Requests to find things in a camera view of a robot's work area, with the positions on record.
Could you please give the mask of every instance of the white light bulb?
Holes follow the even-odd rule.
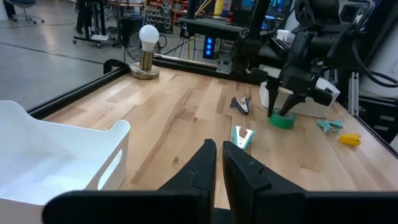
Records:
[[[154,26],[145,25],[139,30],[139,38],[141,39],[142,50],[153,52],[155,44],[159,41],[159,32]]]

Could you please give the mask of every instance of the office chair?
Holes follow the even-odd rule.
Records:
[[[24,17],[26,21],[33,21],[34,24],[36,24],[36,21],[34,19],[40,19],[42,23],[44,23],[44,20],[42,18],[26,13],[27,8],[30,8],[34,4],[36,4],[36,0],[6,0],[6,1],[9,2],[10,4],[23,8],[24,10],[24,13],[15,14],[12,16],[12,19],[15,22],[18,22],[18,17],[20,18]]]

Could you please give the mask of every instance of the blue plastic clip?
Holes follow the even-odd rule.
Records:
[[[323,128],[324,133],[327,133],[329,130],[338,133],[340,129],[343,128],[343,121],[342,120],[328,121],[328,120],[319,119],[317,120],[317,125]]]

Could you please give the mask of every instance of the green tape roll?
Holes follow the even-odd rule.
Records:
[[[272,115],[269,118],[270,124],[283,129],[292,129],[294,122],[296,121],[296,115],[287,112],[285,116],[280,116],[278,112],[280,109],[274,109]]]

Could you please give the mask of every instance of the white plastic bin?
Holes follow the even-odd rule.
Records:
[[[263,82],[260,85],[260,99],[261,99],[261,104],[268,108],[268,90],[266,89],[266,83]],[[320,105],[319,103],[314,102],[314,100],[310,97],[307,97],[305,99],[305,103],[299,103],[298,105],[294,106],[290,112],[297,113],[297,114],[302,114],[302,115],[307,115],[307,116],[313,116],[316,118],[324,118],[327,116],[330,107],[332,104],[335,102],[337,99],[337,96],[340,94],[340,91],[333,86],[330,82],[324,80],[323,78],[319,78],[317,81],[317,87],[325,90],[328,88],[329,90],[332,91],[332,101],[329,106],[324,106]],[[290,91],[285,90],[285,91],[279,91],[278,97],[276,98],[276,102],[274,105],[274,108],[281,108],[283,107],[287,97],[291,94]]]
[[[0,101],[0,223],[40,224],[43,206],[71,190],[117,190],[130,125],[107,131],[40,121]]]

